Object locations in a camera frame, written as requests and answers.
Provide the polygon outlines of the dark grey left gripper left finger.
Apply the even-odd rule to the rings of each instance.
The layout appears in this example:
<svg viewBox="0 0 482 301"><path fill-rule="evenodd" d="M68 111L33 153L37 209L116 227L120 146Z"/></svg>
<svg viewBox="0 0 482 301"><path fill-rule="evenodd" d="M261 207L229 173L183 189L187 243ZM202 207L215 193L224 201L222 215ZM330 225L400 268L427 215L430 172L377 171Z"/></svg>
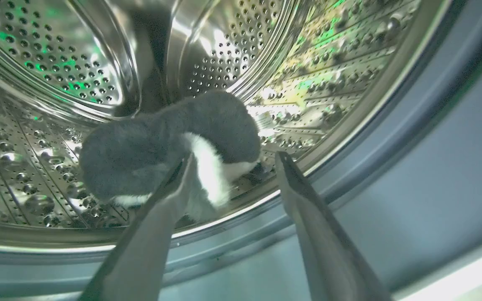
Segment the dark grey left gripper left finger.
<svg viewBox="0 0 482 301"><path fill-rule="evenodd" d="M79 300L157 301L175 225L194 180L194 156L186 154L138 211Z"/></svg>

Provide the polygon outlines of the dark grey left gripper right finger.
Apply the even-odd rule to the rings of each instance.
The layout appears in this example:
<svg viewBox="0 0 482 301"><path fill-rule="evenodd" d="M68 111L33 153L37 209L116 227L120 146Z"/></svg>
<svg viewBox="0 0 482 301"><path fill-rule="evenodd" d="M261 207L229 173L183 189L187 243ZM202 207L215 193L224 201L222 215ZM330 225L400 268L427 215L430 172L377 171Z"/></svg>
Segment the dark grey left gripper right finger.
<svg viewBox="0 0 482 301"><path fill-rule="evenodd" d="M390 301L392 295L286 152L275 153L276 178L296 227L313 301Z"/></svg>

